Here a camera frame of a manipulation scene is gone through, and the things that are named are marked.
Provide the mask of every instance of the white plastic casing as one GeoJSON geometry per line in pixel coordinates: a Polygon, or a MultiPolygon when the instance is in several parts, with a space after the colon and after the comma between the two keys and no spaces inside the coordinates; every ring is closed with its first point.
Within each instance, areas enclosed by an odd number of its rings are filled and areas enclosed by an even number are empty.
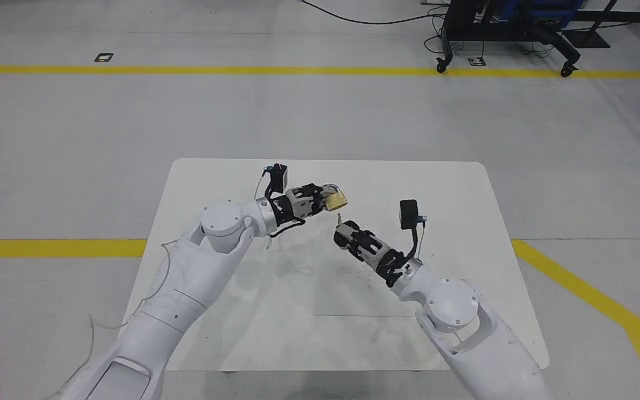
{"type": "Polygon", "coordinates": [[[231,200],[211,203],[200,215],[200,225],[215,251],[229,253],[245,227],[242,208],[231,200]]]}

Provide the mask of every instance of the gray floor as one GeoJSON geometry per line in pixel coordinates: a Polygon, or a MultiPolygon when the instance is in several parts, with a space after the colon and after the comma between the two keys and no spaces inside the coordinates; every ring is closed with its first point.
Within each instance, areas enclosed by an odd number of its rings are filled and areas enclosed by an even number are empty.
{"type": "MultiPolygon", "coordinates": [[[[319,4],[371,20],[425,12],[417,0],[319,4]]],[[[364,27],[294,0],[0,0],[0,64],[90,65],[113,51],[115,65],[434,66],[432,34],[428,21],[364,27]]],[[[639,68],[639,28],[602,34],[613,48],[585,50],[579,67],[639,68]]],[[[467,43],[454,65],[479,52],[467,43]]],[[[487,44],[485,57],[562,64],[513,44],[487,44]]],[[[511,237],[544,239],[530,243],[640,313],[638,109],[638,80],[0,76],[0,237],[146,237],[181,157],[478,161],[511,237]]],[[[86,355],[86,314],[122,318],[137,266],[0,259],[0,398],[55,390],[86,355]]],[[[639,398],[622,328],[521,269],[557,398],[639,398]]],[[[96,350],[114,335],[99,331],[96,350]]],[[[192,371],[169,374],[164,398],[468,395],[450,372],[192,371]]]]}

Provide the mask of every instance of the black wire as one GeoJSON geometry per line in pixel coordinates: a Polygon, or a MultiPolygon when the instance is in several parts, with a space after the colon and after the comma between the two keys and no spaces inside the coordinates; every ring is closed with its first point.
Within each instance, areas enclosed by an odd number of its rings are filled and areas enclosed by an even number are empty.
{"type": "Polygon", "coordinates": [[[438,8],[441,8],[441,7],[449,7],[448,4],[441,4],[438,7],[435,7],[435,8],[432,8],[431,10],[429,10],[427,12],[427,14],[425,14],[425,15],[419,15],[417,17],[399,19],[397,21],[371,22],[371,21],[360,21],[360,20],[357,20],[357,19],[351,19],[351,18],[342,17],[342,16],[340,16],[338,14],[332,13],[331,11],[325,10],[324,8],[322,8],[320,6],[317,6],[315,4],[309,3],[307,0],[301,0],[301,1],[304,4],[308,5],[308,6],[311,6],[311,7],[315,8],[315,9],[318,9],[318,10],[322,11],[325,14],[331,15],[332,17],[336,17],[336,18],[341,19],[343,21],[353,22],[355,24],[362,24],[362,25],[393,25],[393,24],[401,24],[401,23],[409,22],[409,21],[415,21],[417,19],[431,18],[431,17],[433,17],[433,15],[431,15],[430,12],[433,11],[434,9],[438,9],[438,8]]]}
{"type": "Polygon", "coordinates": [[[429,46],[427,46],[427,42],[428,42],[428,41],[433,40],[433,39],[435,39],[435,38],[439,38],[439,37],[440,37],[440,36],[436,34],[436,35],[431,36],[429,39],[425,40],[425,41],[422,43],[422,44],[424,45],[424,48],[425,48],[425,49],[427,49],[427,50],[429,50],[429,52],[431,52],[431,53],[433,53],[433,54],[444,54],[444,51],[431,50],[431,49],[429,48],[429,46]]]}
{"type": "Polygon", "coordinates": [[[305,220],[303,220],[303,219],[300,219],[300,218],[297,218],[297,217],[293,217],[293,220],[294,220],[294,221],[297,221],[297,223],[294,223],[294,224],[291,224],[291,225],[285,226],[284,228],[280,229],[278,232],[273,233],[273,234],[271,234],[271,235],[269,235],[269,236],[270,236],[271,238],[275,238],[275,237],[277,237],[278,235],[280,235],[281,233],[283,233],[283,232],[285,232],[285,231],[288,231],[288,230],[289,230],[289,229],[291,229],[291,228],[295,228],[296,226],[304,225],[304,224],[307,222],[307,221],[305,221],[305,220]]]}
{"type": "Polygon", "coordinates": [[[555,47],[549,46],[548,48],[544,49],[544,50],[535,50],[533,47],[533,42],[531,42],[531,50],[527,50],[527,49],[523,49],[520,50],[520,54],[525,55],[525,56],[536,56],[538,58],[547,58],[549,57],[549,55],[551,54],[551,52],[553,51],[555,47]]]}
{"type": "Polygon", "coordinates": [[[420,258],[420,252],[422,251],[422,240],[424,239],[424,231],[427,230],[427,223],[426,222],[422,222],[422,235],[420,235],[420,244],[418,245],[418,255],[416,256],[416,258],[420,258]]]}
{"type": "MultiPolygon", "coordinates": [[[[631,24],[634,24],[634,23],[635,22],[623,22],[621,24],[599,26],[598,29],[615,28],[617,26],[631,25],[631,24]]],[[[576,28],[576,29],[564,29],[562,32],[588,31],[589,29],[591,29],[591,27],[588,27],[588,28],[576,28]]]]}

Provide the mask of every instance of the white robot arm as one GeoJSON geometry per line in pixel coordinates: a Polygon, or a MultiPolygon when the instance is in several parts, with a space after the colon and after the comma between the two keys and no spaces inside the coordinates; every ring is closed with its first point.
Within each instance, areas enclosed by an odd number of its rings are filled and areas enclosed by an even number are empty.
{"type": "Polygon", "coordinates": [[[277,236],[304,218],[347,202],[335,185],[287,190],[286,166],[275,164],[265,197],[204,208],[200,224],[169,250],[149,291],[153,294],[118,340],[61,390],[65,400],[157,400],[169,358],[189,327],[218,299],[253,238],[277,236]],[[296,221],[280,231],[283,224],[296,221]],[[211,248],[202,244],[207,238],[211,248]]]}
{"type": "Polygon", "coordinates": [[[434,277],[414,258],[416,225],[424,223],[415,200],[400,202],[401,227],[411,229],[414,246],[407,256],[392,249],[353,221],[339,223],[335,243],[368,264],[401,301],[416,301],[416,319],[442,358],[478,400],[551,400],[538,365],[511,328],[482,301],[466,281],[434,277]],[[444,334],[455,333],[476,316],[478,329],[452,346],[444,334]]]}

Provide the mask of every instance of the cable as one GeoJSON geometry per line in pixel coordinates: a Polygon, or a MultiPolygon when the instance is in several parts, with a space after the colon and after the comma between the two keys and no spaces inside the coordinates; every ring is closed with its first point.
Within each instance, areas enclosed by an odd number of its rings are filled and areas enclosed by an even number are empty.
{"type": "Polygon", "coordinates": [[[67,380],[64,381],[62,385],[60,385],[60,388],[58,388],[58,390],[56,390],[55,392],[51,393],[48,396],[40,398],[39,400],[49,400],[62,394],[62,389],[64,389],[64,387],[69,382],[71,382],[71,380],[75,378],[76,375],[78,375],[78,372],[80,372],[80,370],[89,363],[89,360],[91,359],[91,355],[93,355],[93,344],[95,342],[95,337],[96,337],[95,335],[96,330],[95,330],[95,327],[93,326],[93,317],[91,316],[91,314],[89,314],[89,326],[91,327],[91,345],[89,346],[89,354],[87,355],[87,358],[82,362],[82,364],[78,366],[78,368],[76,368],[75,371],[73,371],[73,374],[71,374],[71,376],[69,376],[67,380]]]}
{"type": "Polygon", "coordinates": [[[429,39],[425,40],[425,41],[422,43],[422,44],[424,45],[424,48],[425,48],[425,49],[427,49],[427,50],[429,50],[429,52],[431,52],[431,53],[433,53],[433,54],[444,54],[444,51],[431,50],[431,49],[429,48],[429,46],[427,46],[427,42],[428,42],[428,41],[430,41],[430,40],[433,40],[433,39],[435,39],[435,38],[440,38],[440,36],[439,36],[439,35],[433,35],[433,36],[431,36],[429,39]]]}
{"type": "Polygon", "coordinates": [[[89,354],[87,355],[87,358],[82,362],[82,364],[80,364],[80,366],[78,366],[78,368],[76,368],[75,371],[73,371],[73,374],[71,374],[71,376],[69,376],[67,378],[67,380],[64,381],[64,383],[60,386],[60,388],[58,390],[56,390],[55,392],[51,393],[48,396],[40,398],[39,400],[49,400],[49,399],[52,399],[52,398],[62,394],[62,390],[65,388],[65,386],[69,382],[71,382],[71,380],[73,378],[75,378],[76,375],[78,375],[78,372],[80,372],[80,370],[85,365],[87,365],[89,363],[89,360],[91,360],[91,356],[93,355],[93,345],[94,345],[95,339],[96,339],[96,328],[95,328],[95,325],[97,325],[97,326],[99,326],[99,327],[101,327],[103,329],[119,329],[119,328],[122,328],[125,325],[127,325],[133,319],[133,317],[136,315],[138,310],[142,307],[144,302],[146,302],[148,300],[151,300],[155,295],[160,293],[160,290],[164,286],[164,283],[167,281],[167,278],[169,277],[169,271],[171,270],[171,253],[169,252],[169,249],[167,248],[167,246],[169,246],[170,244],[173,244],[173,243],[175,243],[177,241],[178,241],[178,239],[172,240],[172,241],[167,242],[167,243],[161,243],[160,244],[160,246],[162,246],[164,251],[167,252],[167,272],[165,273],[164,278],[162,279],[162,282],[160,283],[160,286],[158,286],[158,289],[156,289],[151,295],[149,295],[147,297],[143,297],[140,300],[140,303],[138,303],[138,306],[133,311],[133,313],[131,313],[131,315],[129,316],[129,318],[127,319],[127,321],[125,323],[117,325],[117,326],[108,326],[108,325],[104,325],[104,324],[101,324],[100,322],[96,321],[95,318],[93,318],[93,315],[89,314],[89,327],[91,328],[91,345],[89,346],[89,354]]]}
{"type": "Polygon", "coordinates": [[[267,173],[267,170],[263,170],[262,171],[262,175],[260,175],[260,179],[258,180],[258,184],[256,185],[256,191],[253,193],[253,198],[257,199],[258,198],[258,189],[260,189],[260,184],[262,183],[262,178],[264,178],[265,174],[267,173]]]}
{"type": "MultiPolygon", "coordinates": [[[[597,29],[616,28],[618,26],[625,26],[625,25],[631,25],[631,24],[635,24],[635,22],[623,22],[621,24],[599,26],[597,29]]],[[[588,28],[576,28],[576,29],[564,29],[562,32],[588,31],[589,29],[591,29],[591,27],[588,27],[588,28]]]]}
{"type": "Polygon", "coordinates": [[[173,244],[173,243],[175,243],[177,241],[178,241],[178,239],[172,240],[172,241],[167,242],[167,243],[161,243],[160,244],[160,246],[162,246],[164,251],[167,252],[167,272],[164,274],[164,278],[162,278],[162,282],[160,283],[160,286],[158,286],[158,288],[155,290],[155,292],[153,292],[151,295],[149,295],[147,297],[143,297],[142,299],[140,299],[140,302],[138,303],[138,306],[135,308],[135,310],[133,310],[131,315],[129,315],[129,318],[127,319],[126,322],[124,322],[124,323],[122,323],[120,325],[116,325],[116,326],[108,326],[108,325],[101,324],[98,321],[94,321],[96,325],[98,325],[100,328],[103,328],[103,329],[120,329],[120,328],[126,326],[133,319],[133,317],[136,315],[138,310],[140,310],[140,308],[142,307],[144,302],[147,301],[147,300],[151,300],[155,295],[157,295],[160,292],[160,289],[162,289],[162,287],[164,286],[164,283],[167,281],[167,278],[169,277],[169,270],[171,269],[171,253],[169,252],[169,249],[167,249],[167,246],[170,245],[170,244],[173,244]]]}
{"type": "Polygon", "coordinates": [[[284,228],[280,229],[278,232],[270,234],[269,237],[273,239],[273,238],[277,237],[278,235],[288,231],[291,228],[295,228],[296,226],[301,226],[301,225],[304,225],[304,224],[307,223],[307,221],[305,221],[305,220],[303,220],[301,218],[298,218],[298,217],[293,217],[293,220],[297,221],[297,223],[285,226],[284,228]]]}
{"type": "MultiPolygon", "coordinates": [[[[402,24],[404,22],[415,21],[417,19],[423,19],[423,18],[430,18],[430,17],[433,16],[433,15],[429,14],[433,10],[433,9],[431,9],[431,10],[427,11],[427,14],[425,14],[425,15],[419,15],[417,17],[400,19],[400,20],[397,20],[397,21],[386,21],[386,22],[360,21],[360,20],[357,20],[357,19],[346,18],[346,17],[342,17],[342,16],[340,16],[338,14],[334,14],[331,11],[327,11],[324,8],[320,7],[320,6],[317,6],[317,5],[313,4],[313,3],[309,3],[307,0],[301,0],[301,1],[304,4],[308,5],[308,6],[311,6],[311,7],[315,8],[315,9],[318,9],[318,10],[322,11],[325,14],[331,15],[332,17],[335,17],[335,18],[338,18],[338,19],[341,19],[341,20],[347,21],[347,22],[353,22],[354,24],[362,24],[362,25],[394,25],[394,24],[402,24]]],[[[436,8],[448,7],[448,6],[449,6],[448,4],[440,4],[436,8]]]]}
{"type": "Polygon", "coordinates": [[[525,55],[525,56],[530,56],[530,55],[534,55],[538,58],[547,58],[549,57],[549,55],[551,54],[551,52],[553,51],[555,47],[553,45],[547,47],[546,49],[543,50],[535,50],[533,47],[533,42],[531,42],[531,50],[527,50],[527,49],[522,49],[520,50],[520,54],[525,55]]]}
{"type": "Polygon", "coordinates": [[[416,256],[416,258],[420,258],[420,252],[422,251],[422,240],[424,240],[424,231],[426,231],[427,229],[427,223],[426,222],[422,222],[422,235],[420,235],[420,244],[418,245],[418,255],[416,256]]]}

